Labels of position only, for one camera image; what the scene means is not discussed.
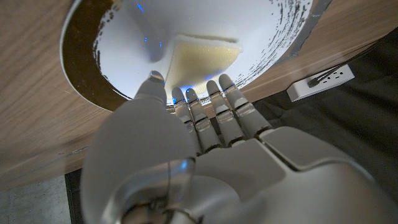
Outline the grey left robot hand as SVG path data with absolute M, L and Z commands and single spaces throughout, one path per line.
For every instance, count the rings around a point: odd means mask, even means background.
M 195 91 L 152 71 L 100 126 L 81 175 L 87 223 L 396 223 L 397 205 L 352 157 L 274 128 L 227 75 Z

